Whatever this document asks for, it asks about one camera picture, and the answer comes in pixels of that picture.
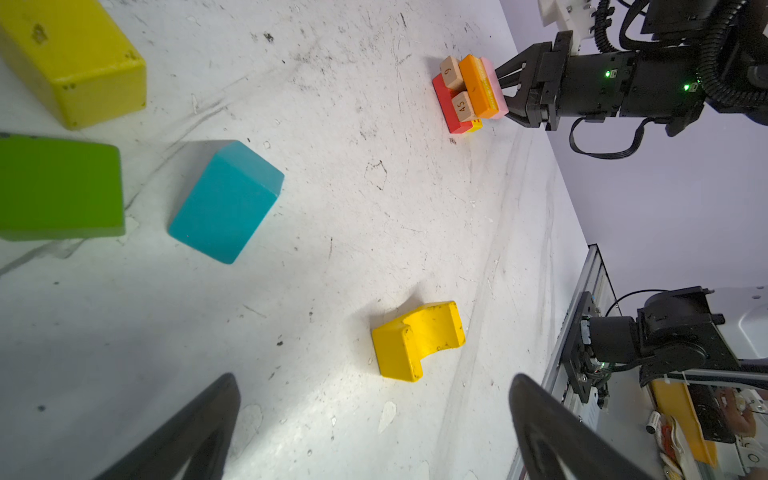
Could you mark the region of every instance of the yellow tray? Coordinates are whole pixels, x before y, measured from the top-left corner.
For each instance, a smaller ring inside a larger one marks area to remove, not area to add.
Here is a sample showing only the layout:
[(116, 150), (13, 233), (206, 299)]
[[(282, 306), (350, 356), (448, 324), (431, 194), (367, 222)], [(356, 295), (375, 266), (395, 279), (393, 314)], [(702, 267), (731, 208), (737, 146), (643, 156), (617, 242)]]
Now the yellow tray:
[(650, 387), (654, 391), (658, 411), (677, 420), (694, 458), (716, 468), (717, 445), (715, 442), (704, 440), (688, 387), (684, 383), (666, 383), (664, 380), (654, 380)]

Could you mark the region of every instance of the wooden block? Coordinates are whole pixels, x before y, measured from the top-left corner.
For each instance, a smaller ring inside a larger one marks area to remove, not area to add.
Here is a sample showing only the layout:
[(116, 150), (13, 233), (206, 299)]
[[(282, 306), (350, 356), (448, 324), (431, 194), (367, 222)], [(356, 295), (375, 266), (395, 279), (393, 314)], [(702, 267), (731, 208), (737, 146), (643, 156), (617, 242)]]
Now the wooden block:
[(440, 64), (440, 74), (445, 86), (453, 91), (464, 90), (464, 78), (455, 57), (448, 57)]
[(452, 134), (463, 134), (472, 128), (471, 122), (462, 122), (458, 120), (458, 115), (453, 110), (453, 103), (451, 102), (455, 92), (445, 86), (445, 83), (442, 81), (441, 74), (432, 79), (432, 86), (435, 88), (435, 93), (437, 94), (437, 99), (440, 102), (440, 108), (442, 109), (442, 114), (445, 117), (445, 122), (448, 124), (448, 131)]
[(168, 233), (221, 263), (233, 263), (280, 196), (283, 178), (234, 141), (211, 159)]
[(406, 382), (424, 376), (424, 357), (466, 342), (456, 302), (422, 305), (374, 329), (371, 337), (382, 376)]
[(459, 121), (473, 121), (477, 120), (475, 110), (472, 108), (472, 103), (469, 101), (469, 95), (463, 91), (456, 95), (451, 102), (453, 103), (453, 110), (456, 112), (456, 116)]
[(478, 130), (480, 130), (481, 128), (482, 128), (482, 120), (480, 120), (480, 119), (478, 118), (477, 120), (473, 120), (473, 121), (472, 121), (472, 128), (470, 128), (469, 130), (467, 130), (467, 133), (469, 134), (469, 133), (472, 133), (473, 131), (478, 131)]
[(98, 0), (0, 1), (0, 56), (70, 130), (147, 104), (144, 59)]
[(493, 119), (503, 118), (509, 113), (509, 107), (507, 107), (507, 101), (504, 99), (504, 93), (502, 92), (502, 86), (498, 83), (498, 77), (496, 76), (496, 70), (493, 68), (493, 64), (486, 57), (480, 57), (482, 66), (485, 68), (485, 73), (488, 75), (488, 81), (491, 82), (491, 90), (493, 91), (493, 97), (496, 99), (498, 105), (498, 113), (494, 115)]
[(125, 234), (120, 151), (111, 145), (0, 133), (0, 237)]
[(478, 118), (491, 118), (498, 113), (498, 103), (493, 95), (491, 82), (482, 62), (474, 55), (467, 55), (459, 64), (469, 100)]

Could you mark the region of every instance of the pink block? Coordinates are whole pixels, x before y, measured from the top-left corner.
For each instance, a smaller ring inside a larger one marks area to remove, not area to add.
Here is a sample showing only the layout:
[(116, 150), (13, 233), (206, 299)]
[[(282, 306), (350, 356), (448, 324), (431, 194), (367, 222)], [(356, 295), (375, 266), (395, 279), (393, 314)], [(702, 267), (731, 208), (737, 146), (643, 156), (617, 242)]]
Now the pink block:
[(492, 119), (503, 118), (509, 113), (509, 107), (504, 100), (504, 94), (502, 93), (502, 86), (498, 83), (498, 77), (493, 69), (493, 64), (486, 57), (480, 57), (482, 66), (485, 67), (485, 73), (488, 75), (488, 80), (491, 82), (491, 89), (493, 90), (493, 96), (498, 104), (498, 113), (491, 117)]

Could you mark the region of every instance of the green block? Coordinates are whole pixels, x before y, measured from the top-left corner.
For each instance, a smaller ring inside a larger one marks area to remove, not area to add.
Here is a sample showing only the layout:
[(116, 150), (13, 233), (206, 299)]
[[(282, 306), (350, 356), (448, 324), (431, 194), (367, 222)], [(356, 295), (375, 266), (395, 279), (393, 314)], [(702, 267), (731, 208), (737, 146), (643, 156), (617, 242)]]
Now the green block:
[(120, 151), (0, 133), (0, 237), (125, 235)]

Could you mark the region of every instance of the small wooden block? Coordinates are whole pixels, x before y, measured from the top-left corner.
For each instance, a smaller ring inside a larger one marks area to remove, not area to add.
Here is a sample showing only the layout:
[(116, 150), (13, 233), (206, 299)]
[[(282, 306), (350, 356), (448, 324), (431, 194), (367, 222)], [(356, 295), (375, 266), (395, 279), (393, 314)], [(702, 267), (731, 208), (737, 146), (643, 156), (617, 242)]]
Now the small wooden block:
[(470, 128), (469, 130), (467, 130), (467, 133), (469, 134), (469, 133), (472, 133), (473, 131), (478, 131), (478, 130), (480, 130), (481, 128), (482, 128), (482, 120), (480, 120), (480, 119), (478, 118), (477, 120), (473, 120), (473, 121), (472, 121), (472, 128)]
[(498, 113), (498, 103), (482, 62), (474, 55), (467, 55), (458, 66), (462, 71), (475, 114), (478, 118), (492, 118)]
[(440, 64), (440, 74), (445, 86), (454, 91), (464, 90), (464, 78), (455, 57), (448, 57)]
[(498, 105), (498, 113), (491, 117), (492, 119), (503, 118), (509, 113), (509, 107), (507, 107), (507, 101), (504, 99), (504, 93), (502, 92), (502, 86), (498, 83), (498, 77), (496, 76), (496, 70), (493, 68), (493, 64), (486, 57), (480, 57), (482, 66), (485, 68), (485, 73), (488, 75), (488, 81), (491, 82), (491, 90), (493, 90), (493, 96), (496, 99)]
[(432, 79), (432, 86), (435, 88), (435, 93), (440, 102), (440, 108), (445, 117), (445, 122), (448, 124), (448, 131), (452, 134), (463, 134), (472, 128), (471, 122), (458, 121), (458, 115), (456, 115), (456, 112), (453, 110), (453, 104), (451, 103), (451, 99), (454, 97), (455, 92), (445, 86), (445, 83), (442, 81), (442, 75), (439, 74)]
[(472, 108), (472, 103), (469, 101), (469, 94), (465, 91), (456, 95), (451, 102), (453, 102), (453, 110), (456, 112), (456, 116), (459, 121), (473, 121), (477, 120), (475, 115), (475, 109)]

